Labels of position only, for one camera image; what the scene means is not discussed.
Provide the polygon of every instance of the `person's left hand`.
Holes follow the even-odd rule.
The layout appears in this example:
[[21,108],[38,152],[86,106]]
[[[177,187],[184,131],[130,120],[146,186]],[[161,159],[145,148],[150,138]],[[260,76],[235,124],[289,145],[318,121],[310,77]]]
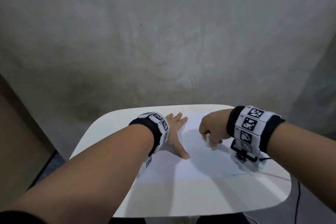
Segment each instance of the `person's left hand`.
[[181,119],[182,113],[179,112],[178,115],[174,117],[174,115],[171,113],[166,116],[168,124],[169,124],[169,134],[167,139],[167,144],[171,145],[176,153],[184,159],[190,158],[187,151],[183,148],[182,144],[179,141],[179,138],[177,136],[178,130],[187,122],[188,117],[184,117]]

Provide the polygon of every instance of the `table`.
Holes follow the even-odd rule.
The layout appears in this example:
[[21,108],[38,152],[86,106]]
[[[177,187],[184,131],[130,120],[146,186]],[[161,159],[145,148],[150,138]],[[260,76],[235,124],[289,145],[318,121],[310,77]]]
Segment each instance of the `table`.
[[[212,112],[228,105],[174,105],[117,110],[96,120],[86,131],[71,158],[108,135],[124,128],[137,115],[157,111]],[[224,179],[174,181],[132,187],[114,217],[196,216],[245,212],[275,206],[291,191],[289,173],[273,160],[267,160],[257,173]]]

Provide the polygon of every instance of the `white paper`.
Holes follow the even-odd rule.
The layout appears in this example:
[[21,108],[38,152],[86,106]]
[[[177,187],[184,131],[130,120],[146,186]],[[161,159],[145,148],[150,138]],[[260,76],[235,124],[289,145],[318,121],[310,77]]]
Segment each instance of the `white paper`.
[[193,113],[188,116],[187,123],[179,130],[181,144],[190,154],[190,159],[182,159],[175,155],[167,144],[155,155],[145,172],[134,181],[134,184],[164,183],[174,180],[223,178],[230,175],[245,174],[239,163],[233,162],[230,149],[233,138],[224,140],[215,148],[207,148],[198,129],[202,118],[207,113]]

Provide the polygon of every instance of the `person's right arm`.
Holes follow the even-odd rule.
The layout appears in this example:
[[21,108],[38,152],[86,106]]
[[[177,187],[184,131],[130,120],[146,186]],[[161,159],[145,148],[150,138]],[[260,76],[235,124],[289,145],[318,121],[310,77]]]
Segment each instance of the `person's right arm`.
[[[231,111],[212,112],[202,119],[199,132],[204,138],[211,133],[210,146],[230,137],[226,124]],[[267,154],[336,213],[336,141],[282,123],[269,139]]]

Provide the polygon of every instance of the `person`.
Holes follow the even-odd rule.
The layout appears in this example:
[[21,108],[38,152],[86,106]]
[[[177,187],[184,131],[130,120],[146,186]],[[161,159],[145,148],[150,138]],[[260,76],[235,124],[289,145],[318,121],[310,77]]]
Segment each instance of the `person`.
[[[203,117],[199,132],[211,134],[211,147],[230,136],[232,109]],[[190,158],[177,131],[187,117],[166,116],[167,143]],[[0,213],[1,223],[108,223],[132,186],[153,147],[153,134],[141,124],[129,125],[87,148],[29,189]],[[271,134],[267,154],[336,212],[336,141],[283,122]]]

